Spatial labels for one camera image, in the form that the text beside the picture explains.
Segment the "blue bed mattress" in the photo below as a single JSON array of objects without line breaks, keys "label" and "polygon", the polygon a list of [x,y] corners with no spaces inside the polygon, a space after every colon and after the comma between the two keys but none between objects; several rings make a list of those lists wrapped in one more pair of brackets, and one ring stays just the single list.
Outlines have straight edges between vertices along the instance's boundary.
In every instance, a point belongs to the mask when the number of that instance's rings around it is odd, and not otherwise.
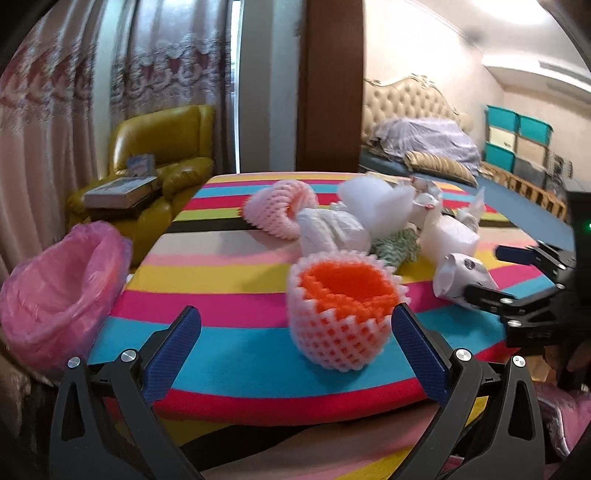
[{"label": "blue bed mattress", "polygon": [[[394,176],[413,176],[412,172],[403,163],[374,155],[365,148],[362,149],[360,155],[359,169],[361,172],[376,171]],[[453,180],[449,180],[449,183],[472,195],[475,195],[480,188],[484,187],[485,203],[499,211],[532,238],[565,250],[575,250],[572,228],[518,193],[485,178],[478,180],[477,187]]]}]

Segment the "striped gold pillow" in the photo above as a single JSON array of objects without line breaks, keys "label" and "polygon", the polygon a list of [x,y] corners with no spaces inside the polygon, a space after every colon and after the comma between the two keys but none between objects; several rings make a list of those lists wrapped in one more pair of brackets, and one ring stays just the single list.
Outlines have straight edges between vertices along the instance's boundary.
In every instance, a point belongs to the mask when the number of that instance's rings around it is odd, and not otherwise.
[{"label": "striped gold pillow", "polygon": [[412,172],[453,180],[472,187],[478,185],[475,176],[466,166],[444,156],[410,151],[405,154],[403,161],[407,169]]}]

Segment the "small picture box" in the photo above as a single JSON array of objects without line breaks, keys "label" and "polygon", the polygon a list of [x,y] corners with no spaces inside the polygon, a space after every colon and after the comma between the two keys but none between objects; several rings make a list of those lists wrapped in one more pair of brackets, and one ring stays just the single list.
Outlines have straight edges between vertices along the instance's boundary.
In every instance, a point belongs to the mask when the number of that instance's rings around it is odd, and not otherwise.
[{"label": "small picture box", "polygon": [[129,177],[155,176],[155,157],[153,154],[134,155],[126,161],[126,175]]}]

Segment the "dark wooden wardrobe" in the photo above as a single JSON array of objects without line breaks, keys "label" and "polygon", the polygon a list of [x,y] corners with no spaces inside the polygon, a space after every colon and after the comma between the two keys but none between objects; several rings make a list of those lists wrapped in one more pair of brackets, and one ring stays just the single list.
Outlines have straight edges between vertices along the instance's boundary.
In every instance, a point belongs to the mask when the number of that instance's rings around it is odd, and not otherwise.
[{"label": "dark wooden wardrobe", "polygon": [[297,90],[298,171],[358,169],[363,68],[363,1],[305,1]]}]

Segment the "white foam sheet block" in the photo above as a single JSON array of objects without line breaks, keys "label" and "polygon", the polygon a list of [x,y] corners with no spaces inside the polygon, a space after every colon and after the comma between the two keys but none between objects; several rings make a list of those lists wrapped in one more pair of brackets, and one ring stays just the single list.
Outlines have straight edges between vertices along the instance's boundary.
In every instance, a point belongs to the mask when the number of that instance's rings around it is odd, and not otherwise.
[{"label": "white foam sheet block", "polygon": [[370,175],[356,176],[338,187],[339,200],[374,240],[403,230],[412,213],[415,188],[392,186]]}]

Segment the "orange white foam net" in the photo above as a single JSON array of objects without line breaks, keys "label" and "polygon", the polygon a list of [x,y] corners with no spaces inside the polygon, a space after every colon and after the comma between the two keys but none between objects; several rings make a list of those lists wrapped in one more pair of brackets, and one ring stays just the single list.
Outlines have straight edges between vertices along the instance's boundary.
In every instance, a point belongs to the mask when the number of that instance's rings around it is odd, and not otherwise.
[{"label": "orange white foam net", "polygon": [[411,302],[396,270],[358,251],[304,256],[290,267],[286,298],[297,350],[339,372],[372,363],[391,337],[394,307]]}]

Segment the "beige tufted headboard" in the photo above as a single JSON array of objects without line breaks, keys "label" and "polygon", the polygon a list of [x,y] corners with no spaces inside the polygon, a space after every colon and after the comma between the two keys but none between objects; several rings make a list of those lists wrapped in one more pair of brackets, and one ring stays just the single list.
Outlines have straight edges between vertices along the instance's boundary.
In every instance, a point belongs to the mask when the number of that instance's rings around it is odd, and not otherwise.
[{"label": "beige tufted headboard", "polygon": [[361,140],[370,145],[376,127],[391,118],[437,118],[454,120],[465,133],[473,120],[455,109],[424,75],[410,75],[390,84],[363,79]]}]

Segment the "wooden crib rail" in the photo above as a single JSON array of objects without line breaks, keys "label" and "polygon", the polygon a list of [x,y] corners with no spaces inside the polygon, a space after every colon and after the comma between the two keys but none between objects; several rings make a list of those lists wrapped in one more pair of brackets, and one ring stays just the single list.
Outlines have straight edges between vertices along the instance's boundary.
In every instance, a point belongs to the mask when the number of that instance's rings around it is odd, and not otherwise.
[{"label": "wooden crib rail", "polygon": [[481,176],[499,184],[510,191],[526,198],[532,203],[537,204],[542,209],[551,213],[563,222],[567,222],[567,205],[553,193],[535,186],[513,173],[492,165],[488,162],[482,162],[479,167]]}]

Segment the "white plastic bag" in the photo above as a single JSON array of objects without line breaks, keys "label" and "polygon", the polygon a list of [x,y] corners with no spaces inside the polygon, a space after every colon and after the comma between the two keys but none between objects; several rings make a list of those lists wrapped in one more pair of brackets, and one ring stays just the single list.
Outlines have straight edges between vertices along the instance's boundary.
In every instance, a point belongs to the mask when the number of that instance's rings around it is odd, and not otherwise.
[{"label": "white plastic bag", "polygon": [[341,210],[304,208],[295,215],[300,227],[301,253],[358,251],[369,253],[369,231],[351,213]]}]

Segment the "white foam wrap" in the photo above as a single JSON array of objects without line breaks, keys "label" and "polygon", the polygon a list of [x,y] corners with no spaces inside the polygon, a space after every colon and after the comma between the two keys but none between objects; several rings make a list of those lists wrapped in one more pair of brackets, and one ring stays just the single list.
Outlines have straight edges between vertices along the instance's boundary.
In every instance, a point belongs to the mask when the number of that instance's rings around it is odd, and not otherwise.
[{"label": "white foam wrap", "polygon": [[421,254],[435,266],[453,253],[474,257],[479,242],[478,233],[456,218],[445,215],[441,205],[429,211],[419,237]]}]

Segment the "pink lined trash bin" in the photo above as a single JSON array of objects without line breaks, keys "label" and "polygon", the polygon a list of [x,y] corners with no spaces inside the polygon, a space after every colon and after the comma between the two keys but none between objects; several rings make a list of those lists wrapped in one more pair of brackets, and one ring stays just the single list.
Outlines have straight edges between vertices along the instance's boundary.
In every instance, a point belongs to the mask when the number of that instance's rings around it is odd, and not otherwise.
[{"label": "pink lined trash bin", "polygon": [[13,355],[47,377],[74,356],[87,359],[131,256],[131,241],[98,221],[76,225],[18,265],[1,288],[1,327]]}]

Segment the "teal storage boxes stack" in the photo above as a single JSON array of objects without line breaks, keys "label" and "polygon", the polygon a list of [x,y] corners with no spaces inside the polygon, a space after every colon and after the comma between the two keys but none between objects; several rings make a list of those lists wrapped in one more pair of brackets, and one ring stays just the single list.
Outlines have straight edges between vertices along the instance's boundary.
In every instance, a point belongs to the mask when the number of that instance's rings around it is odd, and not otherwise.
[{"label": "teal storage boxes stack", "polygon": [[499,106],[486,108],[484,160],[513,172],[517,159],[544,168],[550,153],[553,127],[537,118]]}]

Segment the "pink foam net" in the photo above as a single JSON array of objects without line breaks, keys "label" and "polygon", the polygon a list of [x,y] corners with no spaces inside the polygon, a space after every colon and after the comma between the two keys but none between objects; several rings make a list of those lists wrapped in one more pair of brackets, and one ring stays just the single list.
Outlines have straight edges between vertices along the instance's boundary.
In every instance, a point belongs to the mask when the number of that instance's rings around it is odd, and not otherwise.
[{"label": "pink foam net", "polygon": [[297,213],[318,207],[318,196],[310,185],[298,180],[280,180],[252,194],[242,205],[242,218],[249,225],[276,238],[297,240]]}]

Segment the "grey folded blanket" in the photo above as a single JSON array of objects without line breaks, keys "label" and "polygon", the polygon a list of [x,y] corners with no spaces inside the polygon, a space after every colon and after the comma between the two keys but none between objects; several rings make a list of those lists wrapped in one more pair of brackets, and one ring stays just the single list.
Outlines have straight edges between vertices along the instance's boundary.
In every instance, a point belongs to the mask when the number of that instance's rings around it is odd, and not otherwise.
[{"label": "grey folded blanket", "polygon": [[403,160],[409,152],[429,153],[458,161],[474,175],[481,163],[477,145],[451,119],[387,119],[374,128],[370,142],[391,159]]}]

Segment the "flat puzzle box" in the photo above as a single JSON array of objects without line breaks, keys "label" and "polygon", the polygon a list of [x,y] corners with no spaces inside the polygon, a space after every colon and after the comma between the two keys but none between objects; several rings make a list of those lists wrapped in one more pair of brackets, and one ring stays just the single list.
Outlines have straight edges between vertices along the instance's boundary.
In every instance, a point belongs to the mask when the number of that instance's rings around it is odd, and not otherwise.
[{"label": "flat puzzle box", "polygon": [[87,191],[83,202],[88,209],[127,209],[159,189],[156,176],[118,176]]}]

